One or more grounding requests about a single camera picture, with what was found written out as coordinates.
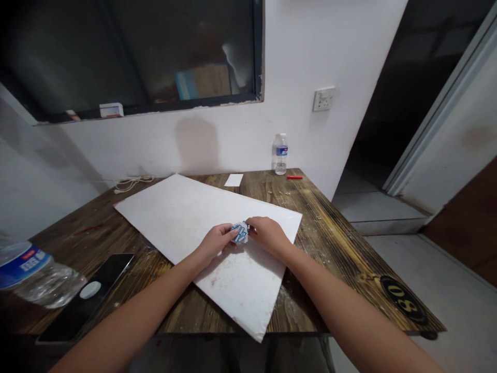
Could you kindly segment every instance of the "doorway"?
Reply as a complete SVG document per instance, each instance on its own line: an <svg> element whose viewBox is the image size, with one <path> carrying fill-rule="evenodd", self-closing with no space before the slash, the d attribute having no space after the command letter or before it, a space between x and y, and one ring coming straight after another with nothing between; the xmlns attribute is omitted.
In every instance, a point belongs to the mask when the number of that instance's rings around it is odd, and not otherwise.
<svg viewBox="0 0 497 373"><path fill-rule="evenodd" d="M385 188L493 3L409 0L350 151L349 175Z"/></svg>

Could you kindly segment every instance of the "red pen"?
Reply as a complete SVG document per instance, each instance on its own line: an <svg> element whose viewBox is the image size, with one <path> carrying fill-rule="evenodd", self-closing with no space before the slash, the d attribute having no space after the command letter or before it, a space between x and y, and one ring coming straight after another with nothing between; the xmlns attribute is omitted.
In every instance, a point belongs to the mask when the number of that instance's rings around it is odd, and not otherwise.
<svg viewBox="0 0 497 373"><path fill-rule="evenodd" d="M79 231L79 232L76 232L73 234L73 236L77 236L81 233L84 233L86 231L91 231L92 229L99 229L101 226L103 225L103 223L99 224L99 225L95 225L95 226L92 226L92 227L88 227L86 229L83 229L82 231Z"/></svg>

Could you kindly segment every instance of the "smartphone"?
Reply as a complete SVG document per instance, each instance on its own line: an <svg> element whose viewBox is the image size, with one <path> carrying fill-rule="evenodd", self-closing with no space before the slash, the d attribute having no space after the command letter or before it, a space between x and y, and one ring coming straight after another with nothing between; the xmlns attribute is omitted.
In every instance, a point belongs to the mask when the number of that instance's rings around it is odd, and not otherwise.
<svg viewBox="0 0 497 373"><path fill-rule="evenodd" d="M128 253L108 257L80 292L36 339L36 344L77 341L83 327L100 308L134 257L134 254Z"/></svg>

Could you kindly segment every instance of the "bottle label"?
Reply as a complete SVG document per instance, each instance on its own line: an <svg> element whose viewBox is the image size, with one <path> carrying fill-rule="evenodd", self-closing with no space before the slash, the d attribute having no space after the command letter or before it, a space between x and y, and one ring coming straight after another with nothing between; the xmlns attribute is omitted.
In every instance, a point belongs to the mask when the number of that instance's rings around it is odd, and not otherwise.
<svg viewBox="0 0 497 373"><path fill-rule="evenodd" d="M0 267L0 289L24 281L45 267L50 258L49 254L31 245L21 255Z"/></svg>
<svg viewBox="0 0 497 373"><path fill-rule="evenodd" d="M287 156L287 155L288 155L288 147L276 148L276 156Z"/></svg>

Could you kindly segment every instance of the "phone screen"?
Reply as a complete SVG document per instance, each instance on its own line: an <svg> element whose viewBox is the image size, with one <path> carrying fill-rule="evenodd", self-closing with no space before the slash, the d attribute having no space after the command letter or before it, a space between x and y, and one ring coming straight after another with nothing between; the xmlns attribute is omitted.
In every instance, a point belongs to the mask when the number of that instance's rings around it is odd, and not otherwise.
<svg viewBox="0 0 497 373"><path fill-rule="evenodd" d="M134 254L114 254L108 257L88 281L88 284L94 281L100 282L100 289L88 299L81 298L80 291L38 337L37 343L75 341L85 324L102 305L134 256Z"/></svg>

